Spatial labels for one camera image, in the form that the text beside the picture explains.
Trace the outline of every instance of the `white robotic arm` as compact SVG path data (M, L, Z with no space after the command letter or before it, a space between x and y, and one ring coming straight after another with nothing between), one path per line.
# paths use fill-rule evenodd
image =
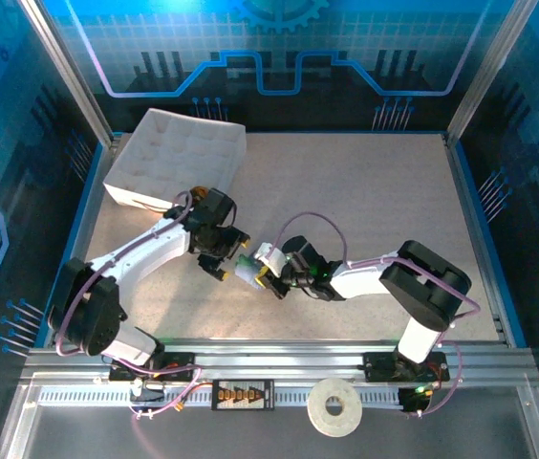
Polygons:
M216 189L192 191L193 209L172 208L153 228L122 248L88 263L76 258L66 263L55 284L51 327L64 329L65 338L90 356L102 354L160 368L162 344L127 323L128 312L121 301L144 277L187 252L198 254L199 266L223 280L221 264L249 240L233 225L223 226L235 209L228 196ZM84 295L78 302L75 299L81 292Z
M307 289L326 301L392 294L411 316L396 350L414 364L427 359L461 304L441 285L420 273L428 273L463 295L471 287L465 273L414 241L374 260L344 263L327 262L303 236L296 236L282 250L262 244L252 258L263 267L240 263L246 269L236 273L249 282L253 278L257 285L272 290L279 298L291 288ZM400 260L410 267L401 266Z

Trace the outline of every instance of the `circuit pattern graphic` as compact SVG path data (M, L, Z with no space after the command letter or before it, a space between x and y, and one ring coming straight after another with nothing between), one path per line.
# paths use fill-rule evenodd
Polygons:
M20 27L19 9L15 0L0 0L0 47L10 48Z
M329 7L327 0L231 0L251 27L263 32L294 33L297 26L308 27L318 19L321 8Z

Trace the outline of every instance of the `purple cable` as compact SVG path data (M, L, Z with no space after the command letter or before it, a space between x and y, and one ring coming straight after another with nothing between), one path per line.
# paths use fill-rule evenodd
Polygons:
M61 357L68 357L73 356L75 354L78 354L79 352L82 352L80 349L70 349L67 351L64 351L62 349L63 346L63 340L65 339L66 330L68 329L68 326L70 325L70 321L72 320L73 315L75 314L76 307L82 300L83 296L89 291L92 285L97 281L97 279L105 273L108 269L115 266L115 263L119 261L123 256L125 256L127 253L132 251L133 249L138 248L142 244L150 241L151 239L154 239L158 237L160 234L163 234L166 231L169 231L173 229L176 225L178 225L186 216L186 214L191 210L191 207L193 206L193 196L191 196L190 191L182 191L176 195L176 198L174 198L174 202L177 202L179 198L182 196L186 196L187 202L184 207L183 213L173 222L169 223L162 229L160 229L157 232L150 232L146 236L142 237L138 241L132 242L130 245L125 247L122 251L117 253L115 257L111 260L108 260L101 268L99 268L95 273L89 277L87 282L83 284L83 286L80 288L78 293L76 294L75 298L72 300L72 303L70 304L70 308L68 308L68 311L66 312L66 315L64 316L63 320L61 321L61 325L59 326L59 330L57 331L57 339L55 341L55 348L57 355Z
M428 278L431 282L433 282L435 285L440 287L441 289L447 291L449 294L455 296L463 303L467 303L469 306L471 306L473 309L471 311L467 311L465 313L456 314L454 316L455 320L458 320L460 318L465 318L469 316L473 316L475 314L478 314L480 311L482 311L482 308L478 303L476 303L473 299L463 295L461 292L456 290L455 288L451 287L450 285L446 284L441 279L437 278L433 274L431 274L429 271L421 268L416 263L414 263L411 260L401 258L399 256L382 256L381 258L374 258L372 260L364 260L364 261L357 261L354 263L350 263L348 266L351 269L361 269L361 268L368 268L370 266L377 266L384 263L399 263L400 265L407 266L409 269L414 271L415 273L418 273L420 275L424 275L426 278Z
M284 234L285 230L287 229L287 226L290 225L293 220L298 219L299 217L303 217L304 215L311 215L313 217L322 218L325 220L328 224L330 224L332 227L334 227L334 230L337 231L337 234L339 234L339 238L342 240L342 246L343 246L343 253L342 253L342 261L344 263L348 263L348 244L346 243L346 237L344 236L344 233L341 231L341 229L331 220L329 217L326 217L325 215L322 215L317 212L311 212L311 211L305 211L300 212L297 215L291 217L289 220L287 220L287 223L285 223L282 228L278 231L278 235L274 239L273 243L271 244L271 249L269 249L268 254L266 255L266 258L269 259L270 255L273 253L273 251L278 246L278 243L280 242L280 238Z
M440 409L442 406L448 403L448 401L452 398L454 393L457 390L457 386L459 385L459 381L461 380L461 376L463 375L463 356L461 355L461 348L459 345L454 341L447 341L446 344L449 344L450 346L453 346L457 351L457 359L459 360L459 369L457 370L457 376L454 379L454 382L452 383L452 386L450 387L450 390L447 394L445 394L445 397L440 400L438 404L433 406L432 408L427 408L424 411L420 413L421 416L426 416L427 414L431 414L436 412L438 409Z
M201 374L202 374L201 368L197 368L196 371L195 371L195 375L193 375L193 379L188 384L188 386L184 388L183 392L181 392L178 395L178 397L176 397L172 402L162 406L161 408L155 409L155 410L151 411L150 413L138 412L132 406L129 406L129 409L131 409L132 412L134 412L137 416L140 415L140 416L146 416L146 417L149 417L149 418L151 416L155 416L156 414L161 414L164 411L167 411L168 409L170 409L171 407L176 406L183 399L183 397L195 386L195 384L197 383L197 380L200 378Z
M177 366L174 368L163 368L161 370L149 370L148 368L137 366L133 363L130 363L129 361L123 361L121 359L115 359L115 361L118 361L119 363L122 363L123 365L125 365L127 368L130 368L134 371L138 371L139 373L142 373L144 375L173 375L175 373L182 373L183 371L196 370L196 369L202 368L200 365L185 365L185 366Z

